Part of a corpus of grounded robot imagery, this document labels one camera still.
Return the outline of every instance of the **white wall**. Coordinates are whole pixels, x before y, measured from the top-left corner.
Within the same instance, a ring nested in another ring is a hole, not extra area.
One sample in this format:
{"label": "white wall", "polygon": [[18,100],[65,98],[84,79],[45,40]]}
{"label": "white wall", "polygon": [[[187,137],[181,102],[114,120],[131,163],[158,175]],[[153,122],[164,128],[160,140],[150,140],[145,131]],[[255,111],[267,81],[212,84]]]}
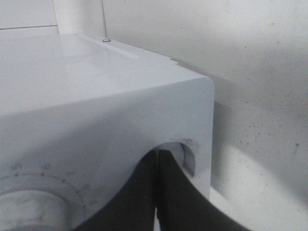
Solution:
{"label": "white wall", "polygon": [[0,0],[0,39],[58,33],[53,0]]}
{"label": "white wall", "polygon": [[109,37],[214,80],[212,201],[255,230],[308,230],[308,1],[104,2]]}

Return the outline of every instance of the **washer top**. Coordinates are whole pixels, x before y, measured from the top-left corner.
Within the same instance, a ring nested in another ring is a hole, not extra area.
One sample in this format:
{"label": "washer top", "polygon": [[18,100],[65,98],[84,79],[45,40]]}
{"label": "washer top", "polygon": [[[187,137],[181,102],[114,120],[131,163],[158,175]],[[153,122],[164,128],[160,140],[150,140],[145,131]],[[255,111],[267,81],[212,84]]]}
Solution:
{"label": "washer top", "polygon": [[199,77],[183,75],[168,57],[101,40],[83,34],[0,40],[0,116]]}

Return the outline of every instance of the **white washing machine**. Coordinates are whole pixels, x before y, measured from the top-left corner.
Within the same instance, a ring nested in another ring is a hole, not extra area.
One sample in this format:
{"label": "white washing machine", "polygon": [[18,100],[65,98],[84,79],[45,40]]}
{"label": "white washing machine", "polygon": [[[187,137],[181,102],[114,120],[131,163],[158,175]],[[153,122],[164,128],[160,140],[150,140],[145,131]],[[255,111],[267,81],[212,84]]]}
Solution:
{"label": "white washing machine", "polygon": [[0,231],[77,226],[165,143],[208,197],[213,102],[209,78],[120,42],[0,40]]}

